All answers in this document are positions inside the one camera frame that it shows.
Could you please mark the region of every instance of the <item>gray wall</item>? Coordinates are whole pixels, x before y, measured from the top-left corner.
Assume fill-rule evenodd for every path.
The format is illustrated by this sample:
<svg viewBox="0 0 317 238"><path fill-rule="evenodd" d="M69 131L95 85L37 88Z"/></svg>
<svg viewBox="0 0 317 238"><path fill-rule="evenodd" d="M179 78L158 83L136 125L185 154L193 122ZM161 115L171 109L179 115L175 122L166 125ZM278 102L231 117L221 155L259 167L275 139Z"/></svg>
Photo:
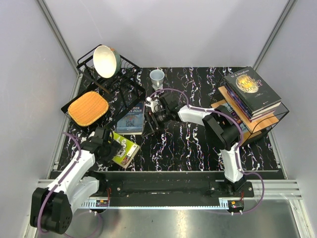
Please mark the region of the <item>gray wall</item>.
<svg viewBox="0 0 317 238"><path fill-rule="evenodd" d="M317 233L317 1L299 0L258 69L290 114L274 133Z"/></svg>
<svg viewBox="0 0 317 238"><path fill-rule="evenodd" d="M75 72L34 0L0 0L0 237L19 238Z"/></svg>
<svg viewBox="0 0 317 238"><path fill-rule="evenodd" d="M76 59L109 45L143 67L253 65L287 0L44 0Z"/></svg>

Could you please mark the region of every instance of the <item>wire dish rack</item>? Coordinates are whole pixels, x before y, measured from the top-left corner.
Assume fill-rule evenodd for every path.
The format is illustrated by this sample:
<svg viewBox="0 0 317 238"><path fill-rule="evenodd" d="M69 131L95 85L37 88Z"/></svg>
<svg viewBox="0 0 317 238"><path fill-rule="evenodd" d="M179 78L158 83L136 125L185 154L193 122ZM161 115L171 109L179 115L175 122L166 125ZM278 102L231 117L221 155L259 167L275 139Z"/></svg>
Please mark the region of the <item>wire dish rack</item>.
<svg viewBox="0 0 317 238"><path fill-rule="evenodd" d="M79 126L76 124L86 134L91 133L97 127L112 128L138 102L144 101L146 94L145 89L137 82L137 77L141 74L140 67L121 55L121 70L111 78L101 77L93 64L93 51L98 46L77 61L77 70L83 75L82 80L88 80L90 84L61 108L63 113L76 124L68 114L68 107L83 94L95 91L108 101L108 111L97 121L89 126Z"/></svg>

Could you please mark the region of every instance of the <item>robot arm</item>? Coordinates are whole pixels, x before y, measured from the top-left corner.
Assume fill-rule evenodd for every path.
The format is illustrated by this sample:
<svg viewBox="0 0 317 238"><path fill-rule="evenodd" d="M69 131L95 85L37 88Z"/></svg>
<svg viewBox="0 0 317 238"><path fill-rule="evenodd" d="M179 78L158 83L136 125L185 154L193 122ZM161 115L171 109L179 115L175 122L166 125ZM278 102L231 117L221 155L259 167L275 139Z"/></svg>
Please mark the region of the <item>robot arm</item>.
<svg viewBox="0 0 317 238"><path fill-rule="evenodd" d="M173 100L170 94L164 94L159 98L161 102L161 111L154 111L158 106L147 98L148 107L151 107L151 112L146 114L146 120L150 125L151 131L147 134L152 134L161 128L164 128L164 123L169 120L177 120L183 122L192 122L205 127L205 133L208 143L220 149L223 163L225 166L225 181L229 191L237 191L244 183L244 175L239 171L236 163L235 148L239 140L239 131L236 126L225 117L222 117L213 111L226 114L231 117L230 112L224 106L219 106L216 109L196 108L193 106L179 105ZM241 168L240 154L238 156L238 165Z"/></svg>
<svg viewBox="0 0 317 238"><path fill-rule="evenodd" d="M58 234L68 229L72 216L92 194L106 191L104 175L87 170L97 161L110 162L121 149L120 143L110 140L110 131L97 128L91 141L85 141L63 172L46 188L36 188L32 195L30 225Z"/></svg>

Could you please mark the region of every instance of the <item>black marble tabletop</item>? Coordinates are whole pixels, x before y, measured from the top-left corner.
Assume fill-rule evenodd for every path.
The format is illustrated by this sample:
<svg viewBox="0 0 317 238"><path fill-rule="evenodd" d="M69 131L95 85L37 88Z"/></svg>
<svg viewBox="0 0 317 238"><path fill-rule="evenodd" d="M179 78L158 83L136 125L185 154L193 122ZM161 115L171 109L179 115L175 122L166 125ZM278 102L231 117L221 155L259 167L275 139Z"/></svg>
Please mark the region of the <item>black marble tabletop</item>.
<svg viewBox="0 0 317 238"><path fill-rule="evenodd" d="M165 72L164 88L175 88L184 91L190 104L199 107L210 107L211 97L217 82L225 75L242 69L241 67L185 67L162 68ZM150 72L153 68L143 68L137 80L152 94ZM81 92L89 82L83 80ZM69 123L68 132L87 139L82 131ZM170 122L165 131L147 137L139 135L126 136L141 146L127 171L217 171L223 170L220 151L206 143L204 127L193 123ZM76 146L67 138L64 142L57 170L63 170L74 156ZM240 148L242 167L245 170L277 170L277 164L268 136L250 145ZM122 171L122 167L113 164L106 167L96 163L95 171Z"/></svg>

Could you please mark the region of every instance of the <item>white mug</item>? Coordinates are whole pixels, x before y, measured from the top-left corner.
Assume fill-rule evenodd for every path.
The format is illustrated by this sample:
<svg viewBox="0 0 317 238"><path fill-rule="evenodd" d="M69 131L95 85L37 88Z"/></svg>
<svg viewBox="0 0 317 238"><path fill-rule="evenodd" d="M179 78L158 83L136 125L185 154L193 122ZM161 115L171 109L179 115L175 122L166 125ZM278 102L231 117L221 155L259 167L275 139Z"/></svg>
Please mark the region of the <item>white mug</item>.
<svg viewBox="0 0 317 238"><path fill-rule="evenodd" d="M163 81L164 81L165 74L160 69L152 70L150 73L150 78L152 82L152 87L155 90L163 88Z"/></svg>

